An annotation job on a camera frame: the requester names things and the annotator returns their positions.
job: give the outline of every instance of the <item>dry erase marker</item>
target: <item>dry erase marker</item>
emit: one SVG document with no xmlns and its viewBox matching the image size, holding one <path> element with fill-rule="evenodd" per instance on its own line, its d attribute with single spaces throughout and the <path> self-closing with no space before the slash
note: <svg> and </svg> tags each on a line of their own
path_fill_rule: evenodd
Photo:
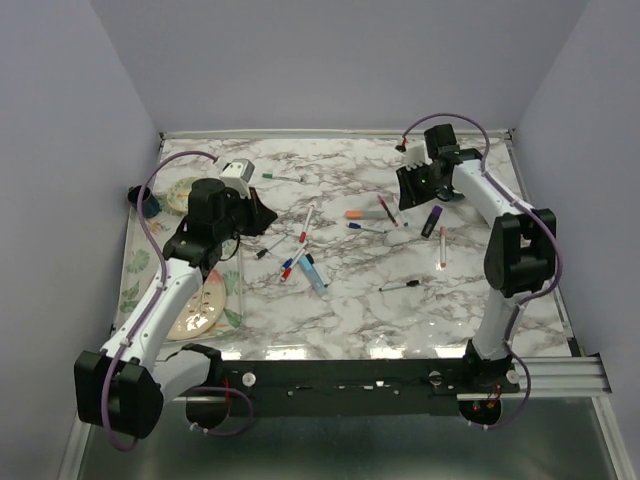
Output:
<svg viewBox="0 0 640 480">
<path fill-rule="evenodd" d="M 287 278 L 289 278 L 289 275 L 291 275 L 291 271 L 293 270 L 293 267 L 296 266 L 296 263 L 300 261 L 300 259 L 304 256 L 305 253 L 306 251 L 303 248 L 295 257 L 293 257 L 293 262 L 291 262 L 291 266 L 287 267 L 286 270 L 282 272 L 282 276 L 280 277 L 281 282 L 284 282 Z"/>
<path fill-rule="evenodd" d="M 320 267 L 320 265 L 318 265 L 314 260 L 313 257 L 311 256 L 310 253 L 307 253 L 305 255 L 305 257 L 307 257 L 307 260 L 309 260 L 309 263 L 311 263 L 311 265 L 313 265 L 313 269 L 316 271 L 316 273 L 318 274 L 318 277 L 320 277 L 320 280 L 322 280 L 322 284 L 325 287 L 328 287 L 329 284 L 331 283 L 331 279 L 327 276 L 326 273 L 324 273 L 324 270 Z"/>
<path fill-rule="evenodd" d="M 300 247 L 296 250 L 296 253 L 293 254 L 293 257 L 291 257 L 289 260 L 287 260 L 286 262 L 284 262 L 282 264 L 282 270 L 286 270 L 289 267 L 293 266 L 293 259 L 296 258 L 298 256 L 298 254 L 300 252 L 302 252 L 302 250 L 305 249 L 305 247 L 309 244 L 309 242 L 307 242 L 306 240 L 304 241 L 304 243 L 302 245 L 300 245 Z"/>
<path fill-rule="evenodd" d="M 272 180 L 288 180 L 290 182 L 302 183 L 302 177 L 287 177 L 284 175 L 274 175 L 273 173 L 263 173 L 262 178 L 270 178 Z"/>
<path fill-rule="evenodd" d="M 440 227 L 440 268 L 447 266 L 447 245 L 445 238 L 447 236 L 447 229 Z"/>
<path fill-rule="evenodd" d="M 270 252 L 271 250 L 273 250 L 278 244 L 280 244 L 280 242 L 282 242 L 285 238 L 287 238 L 286 235 L 283 235 L 282 237 L 280 237 L 278 240 L 276 240 L 275 242 L 273 242 L 270 246 L 268 246 L 267 248 L 263 248 L 262 250 L 260 250 L 258 253 L 256 253 L 256 257 L 258 257 L 258 260 L 260 260 L 262 257 L 264 257 L 268 252 Z"/>
<path fill-rule="evenodd" d="M 396 222 L 396 219 L 393 218 L 393 215 L 391 214 L 391 210 L 389 210 L 389 207 L 387 207 L 387 204 L 384 201 L 384 198 L 382 198 L 382 195 L 378 195 L 378 201 L 380 202 L 380 205 L 382 205 L 382 208 L 384 208 L 384 211 L 387 212 L 387 216 L 389 217 L 389 220 L 391 220 L 391 222 L 393 223 L 393 226 L 397 227 L 398 222 Z"/>
<path fill-rule="evenodd" d="M 409 222 L 407 221 L 407 218 L 404 216 L 404 213 L 402 213 L 402 210 L 400 210 L 400 201 L 398 200 L 398 197 L 396 197 L 395 195 L 393 196 L 393 201 L 396 204 L 396 207 L 398 207 L 398 217 L 400 218 L 400 221 L 402 222 L 402 225 L 404 227 L 408 227 L 409 226 Z"/>
<path fill-rule="evenodd" d="M 387 212 L 382 210 L 347 210 L 344 216 L 347 220 L 382 220 L 387 218 Z"/>
<path fill-rule="evenodd" d="M 431 215 L 429 215 L 429 218 L 427 218 L 427 223 L 425 223 L 424 227 L 422 227 L 422 232 L 420 233 L 420 235 L 422 235 L 424 238 L 429 238 L 431 236 L 431 234 L 433 233 L 433 229 L 436 228 L 436 224 L 438 223 L 438 219 L 440 218 L 441 213 L 442 207 L 438 205 L 433 207 L 433 210 L 431 210 Z"/>
<path fill-rule="evenodd" d="M 398 290 L 399 288 L 417 287 L 420 285 L 420 280 L 409 280 L 405 283 L 388 283 L 384 287 L 378 289 L 379 292 L 388 292 L 389 290 Z"/>
<path fill-rule="evenodd" d="M 302 227 L 302 233 L 300 234 L 300 243 L 304 242 L 304 239 L 307 238 L 307 230 L 309 229 L 309 222 L 311 221 L 311 216 L 313 215 L 313 211 L 315 210 L 315 205 L 311 205 L 309 207 L 309 212 L 307 213 L 307 219 L 304 221 L 304 227 Z"/>
<path fill-rule="evenodd" d="M 373 232 L 373 233 L 389 233 L 388 230 L 383 230 L 382 228 L 376 228 L 376 227 L 363 227 L 362 225 L 360 225 L 359 223 L 353 223 L 353 222 L 349 222 L 347 224 L 347 227 L 352 228 L 354 230 L 364 230 L 366 232 Z"/>
</svg>

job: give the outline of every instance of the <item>marker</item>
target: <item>marker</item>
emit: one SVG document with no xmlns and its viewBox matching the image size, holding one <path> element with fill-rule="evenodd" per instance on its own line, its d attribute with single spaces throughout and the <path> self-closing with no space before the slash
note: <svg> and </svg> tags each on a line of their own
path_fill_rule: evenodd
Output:
<svg viewBox="0 0 640 480">
<path fill-rule="evenodd" d="M 311 286 L 316 291 L 318 296 L 323 297 L 327 293 L 329 293 L 329 292 L 327 292 L 327 289 L 325 288 L 324 284 L 322 283 L 322 280 L 320 279 L 320 276 L 318 275 L 318 272 L 313 268 L 313 265 L 311 264 L 311 262 L 309 261 L 309 259 L 306 256 L 304 256 L 304 257 L 302 257 L 300 259 L 300 267 L 302 268 L 302 271 L 304 272 L 304 274 L 309 279 L 309 282 L 311 283 Z"/>
<path fill-rule="evenodd" d="M 262 178 L 270 178 L 271 180 L 289 180 L 290 182 L 302 183 L 302 177 L 285 177 L 284 175 L 274 175 L 273 173 L 263 173 Z"/>
<path fill-rule="evenodd" d="M 400 200 L 398 200 L 398 197 L 394 195 L 393 201 L 395 202 L 396 207 L 398 207 L 398 217 L 400 217 L 400 221 L 402 222 L 402 225 L 405 227 L 408 227 L 409 222 L 407 222 L 407 218 L 404 216 L 404 213 L 402 213 L 402 210 L 400 210 Z"/>
<path fill-rule="evenodd" d="M 331 283 L 331 279 L 327 276 L 326 273 L 324 273 L 324 270 L 322 268 L 320 268 L 320 266 L 313 260 L 313 257 L 311 256 L 310 253 L 307 253 L 305 255 L 305 257 L 307 257 L 307 260 L 309 260 L 311 265 L 313 265 L 313 268 L 316 271 L 316 273 L 318 274 L 318 277 L 320 277 L 320 280 L 322 280 L 322 284 L 325 287 L 328 287 L 329 284 Z"/>
<path fill-rule="evenodd" d="M 309 242 L 307 242 L 305 240 L 305 242 L 302 245 L 300 245 L 300 248 L 298 248 L 298 250 L 296 250 L 296 253 L 293 254 L 293 257 L 291 257 L 289 260 L 287 260 L 286 262 L 284 262 L 282 264 L 282 267 L 281 267 L 282 270 L 286 270 L 287 268 L 292 267 L 293 266 L 293 259 L 296 258 L 298 256 L 298 254 L 300 252 L 302 252 L 308 244 L 309 244 Z"/>
<path fill-rule="evenodd" d="M 382 228 L 375 228 L 375 227 L 363 227 L 359 223 L 353 223 L 353 222 L 350 222 L 349 224 L 347 224 L 347 227 L 353 228 L 354 230 L 365 230 L 367 232 L 373 232 L 373 233 L 389 233 L 389 230 L 383 230 Z"/>
<path fill-rule="evenodd" d="M 420 235 L 422 235 L 424 238 L 429 238 L 431 236 L 431 234 L 433 233 L 433 229 L 436 228 L 436 223 L 438 223 L 438 219 L 440 218 L 441 213 L 442 207 L 438 205 L 433 207 L 429 218 L 427 218 L 427 223 L 425 223 L 424 227 L 422 227 L 422 232 L 420 233 Z"/>
<path fill-rule="evenodd" d="M 389 207 L 387 207 L 387 204 L 384 201 L 384 198 L 382 198 L 382 195 L 378 195 L 378 201 L 380 202 L 380 205 L 382 205 L 382 208 L 384 208 L 384 211 L 387 212 L 387 216 L 389 217 L 389 220 L 391 220 L 391 222 L 393 223 L 394 227 L 398 226 L 398 222 L 396 222 L 396 219 L 393 218 L 393 215 L 391 215 L 391 210 L 389 210 Z"/>
<path fill-rule="evenodd" d="M 293 257 L 293 261 L 291 262 L 291 266 L 287 267 L 285 269 L 284 272 L 282 272 L 282 276 L 280 277 L 280 281 L 284 282 L 287 280 L 287 278 L 289 278 L 289 275 L 291 275 L 291 271 L 293 270 L 293 267 L 296 266 L 296 263 L 298 263 L 300 261 L 300 259 L 304 256 L 305 254 L 305 250 L 304 248 L 302 250 L 300 250 L 299 253 L 296 254 L 295 257 Z"/>
<path fill-rule="evenodd" d="M 379 292 L 388 292 L 389 290 L 398 290 L 399 288 L 417 287 L 420 285 L 420 280 L 409 280 L 406 283 L 389 283 L 384 287 L 378 289 Z"/>
<path fill-rule="evenodd" d="M 311 215 L 313 215 L 313 210 L 315 210 L 315 208 L 316 208 L 315 205 L 311 205 L 309 207 L 309 213 L 307 213 L 307 219 L 304 222 L 304 227 L 302 227 L 302 233 L 300 234 L 300 243 L 304 242 L 304 239 L 307 238 L 307 229 L 309 228 Z"/>
<path fill-rule="evenodd" d="M 387 213 L 381 210 L 347 210 L 344 216 L 347 220 L 382 220 L 387 218 Z"/>
<path fill-rule="evenodd" d="M 446 236 L 447 229 L 440 227 L 440 268 L 447 266 L 447 246 L 445 244 Z"/>
<path fill-rule="evenodd" d="M 258 253 L 256 253 L 256 257 L 258 258 L 258 260 L 260 260 L 262 257 L 264 257 L 268 252 L 270 252 L 271 250 L 273 250 L 280 242 L 282 242 L 285 238 L 287 238 L 286 235 L 283 235 L 282 237 L 280 237 L 278 240 L 276 240 L 275 242 L 273 242 L 269 247 L 267 248 L 263 248 L 262 250 L 260 250 Z"/>
</svg>

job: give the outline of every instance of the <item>bolt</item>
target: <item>bolt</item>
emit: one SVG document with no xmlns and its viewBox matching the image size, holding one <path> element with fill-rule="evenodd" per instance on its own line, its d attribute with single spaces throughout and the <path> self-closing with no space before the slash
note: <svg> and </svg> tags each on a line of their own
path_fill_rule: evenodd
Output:
<svg viewBox="0 0 640 480">
<path fill-rule="evenodd" d="M 507 381 L 513 385 L 517 385 L 520 382 L 520 375 L 515 370 L 509 370 L 506 377 Z"/>
<path fill-rule="evenodd" d="M 433 385 L 434 387 L 437 387 L 438 385 L 442 384 L 442 374 L 440 372 L 437 371 L 433 371 L 429 374 L 429 381 L 431 382 L 431 385 Z"/>
<path fill-rule="evenodd" d="M 242 376 L 242 384 L 245 387 L 253 387 L 256 384 L 256 376 L 251 372 L 245 373 Z"/>
</svg>

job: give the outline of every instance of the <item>white marble surface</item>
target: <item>white marble surface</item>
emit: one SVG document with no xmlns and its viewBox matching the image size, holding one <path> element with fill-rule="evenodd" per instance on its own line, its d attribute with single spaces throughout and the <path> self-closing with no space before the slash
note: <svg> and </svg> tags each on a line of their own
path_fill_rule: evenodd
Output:
<svg viewBox="0 0 640 480">
<path fill-rule="evenodd" d="M 461 138 L 481 148 L 480 139 Z M 350 230 L 346 210 L 378 209 L 398 193 L 395 169 L 402 155 L 394 140 L 256 139 L 168 140 L 163 158 L 200 149 L 221 160 L 248 158 L 256 171 L 252 185 L 279 218 L 264 237 L 243 238 L 244 321 L 228 337 L 210 342 L 226 358 L 364 359 L 461 356 L 480 324 L 489 286 L 482 261 L 490 229 L 466 200 L 440 203 L 440 225 L 448 229 L 447 266 L 438 270 L 438 236 L 420 230 L 437 201 L 408 210 L 409 228 L 389 220 L 366 221 L 391 228 L 387 235 Z M 510 188 L 518 186 L 502 140 L 494 139 L 489 168 Z M 155 191 L 193 175 L 217 176 L 219 166 L 199 157 L 180 159 L 158 176 Z M 261 178 L 264 172 L 302 175 L 304 184 Z M 279 267 L 297 248 L 308 206 L 319 202 L 309 233 L 309 252 L 333 282 L 319 298 L 303 273 L 278 281 Z M 292 233 L 262 260 L 255 252 L 279 234 Z M 421 279 L 424 285 L 380 293 L 388 282 Z M 569 349 L 551 296 L 533 301 L 516 334 L 524 356 L 566 356 Z"/>
</svg>

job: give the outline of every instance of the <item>white wall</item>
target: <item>white wall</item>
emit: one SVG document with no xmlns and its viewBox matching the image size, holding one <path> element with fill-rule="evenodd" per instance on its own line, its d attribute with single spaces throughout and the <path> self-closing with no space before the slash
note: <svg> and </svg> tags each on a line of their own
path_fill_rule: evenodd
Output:
<svg viewBox="0 0 640 480">
<path fill-rule="evenodd" d="M 91 0 L 162 131 L 515 125 L 587 0 Z"/>
<path fill-rule="evenodd" d="M 562 293 L 578 340 L 600 352 L 640 471 L 640 3 L 591 0 L 519 124 L 537 204 L 558 216 Z"/>
<path fill-rule="evenodd" d="M 56 478 L 158 137 L 86 0 L 0 7 L 0 478 Z"/>
</svg>

